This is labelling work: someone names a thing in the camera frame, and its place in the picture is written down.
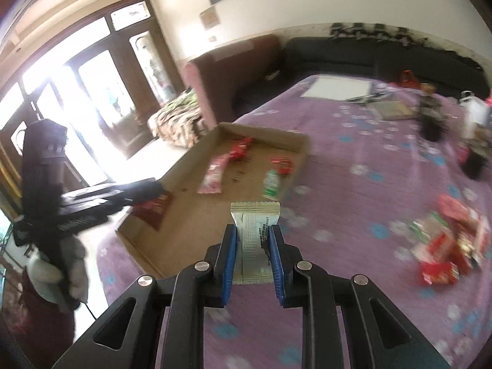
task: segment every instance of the patterned blanket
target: patterned blanket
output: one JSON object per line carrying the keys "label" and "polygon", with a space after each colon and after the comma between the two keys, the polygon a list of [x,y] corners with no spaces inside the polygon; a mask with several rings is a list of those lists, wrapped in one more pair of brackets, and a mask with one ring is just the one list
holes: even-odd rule
{"label": "patterned blanket", "polygon": [[202,112],[193,90],[184,92],[178,98],[161,108],[148,120],[153,136],[170,141],[181,147],[193,147],[207,129]]}
{"label": "patterned blanket", "polygon": [[[328,273],[364,273],[455,368],[466,368],[492,333],[492,252],[481,271],[455,286],[423,287],[406,223],[437,210],[442,193],[492,218],[492,176],[466,178],[457,162],[459,106],[443,98],[449,132],[419,140],[413,120],[380,121],[364,107],[302,98],[310,77],[238,123],[308,134],[311,157],[282,203],[286,243]],[[416,103],[410,93],[400,97]],[[138,271],[121,242],[105,241],[98,266],[108,302]],[[214,369],[288,369],[301,365],[302,312],[282,309],[274,287],[235,285],[225,309],[206,310],[204,360]]]}

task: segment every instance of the cable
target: cable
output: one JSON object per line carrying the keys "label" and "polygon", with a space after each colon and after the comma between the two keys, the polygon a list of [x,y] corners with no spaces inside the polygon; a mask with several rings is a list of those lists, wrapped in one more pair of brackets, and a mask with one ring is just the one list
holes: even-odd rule
{"label": "cable", "polygon": [[89,306],[86,303],[83,303],[83,304],[87,307],[87,309],[89,310],[90,314],[93,316],[94,320],[97,320],[97,318],[92,313],[92,310],[90,310]]}

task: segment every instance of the cardboard box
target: cardboard box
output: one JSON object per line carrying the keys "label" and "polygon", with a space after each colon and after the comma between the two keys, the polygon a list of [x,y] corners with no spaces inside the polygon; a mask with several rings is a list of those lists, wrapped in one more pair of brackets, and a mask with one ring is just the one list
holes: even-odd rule
{"label": "cardboard box", "polygon": [[[244,137],[253,137],[246,160],[229,162],[222,178],[222,193],[198,194],[212,157],[225,154]],[[309,137],[277,129],[220,123],[191,148],[161,179],[173,193],[161,228],[156,231],[129,215],[118,234],[134,259],[147,273],[160,277],[176,275],[203,259],[210,245],[220,243],[225,226],[234,223],[231,203],[263,201],[263,179],[272,168],[270,160],[288,157],[294,164],[282,180],[279,200],[285,196],[309,154]]]}

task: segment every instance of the person's hand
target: person's hand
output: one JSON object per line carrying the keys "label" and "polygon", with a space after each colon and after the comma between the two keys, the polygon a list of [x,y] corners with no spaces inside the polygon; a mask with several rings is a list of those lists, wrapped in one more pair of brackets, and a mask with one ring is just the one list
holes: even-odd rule
{"label": "person's hand", "polygon": [[[70,295],[82,303],[87,303],[89,295],[89,280],[85,270],[85,247],[75,236],[61,241],[62,250],[70,255],[72,262],[68,271],[70,281]],[[36,292],[46,301],[56,303],[51,291],[52,285],[63,279],[63,274],[56,266],[41,259],[40,252],[36,249],[26,265],[27,273]]]}

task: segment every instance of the blue gripper pad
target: blue gripper pad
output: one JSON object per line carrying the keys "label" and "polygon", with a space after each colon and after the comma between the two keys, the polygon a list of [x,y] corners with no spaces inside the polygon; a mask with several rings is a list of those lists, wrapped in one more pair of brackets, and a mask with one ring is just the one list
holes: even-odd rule
{"label": "blue gripper pad", "polygon": [[285,303],[284,268],[280,261],[279,247],[272,227],[268,228],[268,245],[270,249],[270,262],[272,263],[272,273],[274,275],[275,294],[280,305]]}
{"label": "blue gripper pad", "polygon": [[236,263],[236,248],[237,248],[238,230],[234,226],[231,235],[231,243],[227,249],[227,259],[225,261],[224,276],[222,279],[222,303],[226,305],[231,298],[232,292],[232,277],[234,276],[234,266]]}

